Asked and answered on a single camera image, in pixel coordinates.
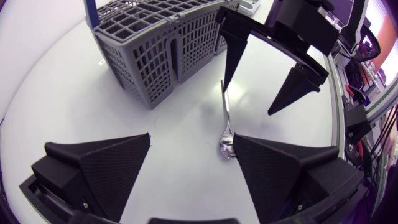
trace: curved white wall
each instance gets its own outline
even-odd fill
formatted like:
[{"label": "curved white wall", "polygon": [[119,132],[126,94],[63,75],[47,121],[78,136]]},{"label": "curved white wall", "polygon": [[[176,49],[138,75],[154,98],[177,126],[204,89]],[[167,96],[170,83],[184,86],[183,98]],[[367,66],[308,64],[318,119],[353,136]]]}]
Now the curved white wall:
[{"label": "curved white wall", "polygon": [[[108,1],[96,0],[97,7]],[[0,120],[37,61],[84,17],[83,0],[6,1],[0,11]]]}]

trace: spoon handle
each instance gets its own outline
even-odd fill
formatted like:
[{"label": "spoon handle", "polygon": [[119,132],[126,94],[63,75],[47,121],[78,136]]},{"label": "spoon handle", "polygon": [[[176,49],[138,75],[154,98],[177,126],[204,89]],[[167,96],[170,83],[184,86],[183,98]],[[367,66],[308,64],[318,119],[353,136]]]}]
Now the spoon handle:
[{"label": "spoon handle", "polygon": [[224,104],[224,110],[226,112],[226,119],[227,119],[227,124],[229,126],[229,100],[228,100],[228,90],[223,93],[223,88],[224,88],[224,80],[221,80],[221,94],[223,95],[223,104]]}]

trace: black cable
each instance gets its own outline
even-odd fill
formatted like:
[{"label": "black cable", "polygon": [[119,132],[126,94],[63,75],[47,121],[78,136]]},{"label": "black cable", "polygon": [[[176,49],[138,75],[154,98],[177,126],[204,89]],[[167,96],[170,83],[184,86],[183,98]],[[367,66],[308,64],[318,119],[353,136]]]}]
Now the black cable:
[{"label": "black cable", "polygon": [[391,124],[391,121],[393,120],[393,119],[389,120],[389,119],[390,119],[390,115],[391,115],[393,109],[394,109],[394,108],[391,108],[391,110],[390,110],[389,116],[388,116],[388,118],[386,119],[386,122],[385,122],[384,125],[383,125],[382,132],[380,133],[379,138],[377,139],[375,145],[373,146],[373,148],[372,148],[372,150],[371,150],[371,153],[370,153],[371,155],[374,153],[374,151],[376,150],[376,148],[377,148],[378,145],[380,144],[381,140],[384,138],[384,135],[386,134],[386,130],[387,130],[386,128],[389,127],[389,125]]},{"label": "black cable", "polygon": [[389,125],[389,127],[388,127],[388,132],[387,132],[386,137],[384,138],[384,142],[383,142],[383,144],[380,146],[380,150],[379,150],[379,152],[377,152],[376,156],[378,156],[379,154],[381,154],[381,152],[384,150],[384,146],[386,145],[387,138],[388,138],[388,136],[390,135],[390,133],[391,133],[391,131],[392,131],[392,127],[394,126],[394,123],[395,123],[395,121],[396,121],[396,119],[397,119],[396,114],[394,114],[394,115],[395,115],[395,116],[393,116],[393,118],[391,119],[391,125]]}]

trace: metal spoon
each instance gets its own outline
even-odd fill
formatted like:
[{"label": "metal spoon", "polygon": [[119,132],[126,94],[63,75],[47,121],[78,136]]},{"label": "metal spoon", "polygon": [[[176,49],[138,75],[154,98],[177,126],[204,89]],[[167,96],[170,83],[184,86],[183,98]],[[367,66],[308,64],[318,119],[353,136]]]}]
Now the metal spoon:
[{"label": "metal spoon", "polygon": [[[224,80],[221,81],[221,92],[223,92]],[[228,102],[228,90],[223,94],[223,105],[226,112],[226,129],[222,137],[220,138],[220,149],[221,152],[227,158],[235,158],[235,152],[233,148],[234,134],[231,130],[231,123],[229,121],[229,102]]]}]

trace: basket handle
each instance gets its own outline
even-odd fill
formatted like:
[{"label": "basket handle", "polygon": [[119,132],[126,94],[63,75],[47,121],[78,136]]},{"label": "basket handle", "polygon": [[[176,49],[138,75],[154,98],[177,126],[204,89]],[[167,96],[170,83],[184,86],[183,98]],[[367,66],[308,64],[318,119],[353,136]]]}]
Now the basket handle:
[{"label": "basket handle", "polygon": [[97,6],[95,5],[95,0],[84,0],[86,8],[86,18],[88,26],[94,29],[100,24],[98,19]]}]

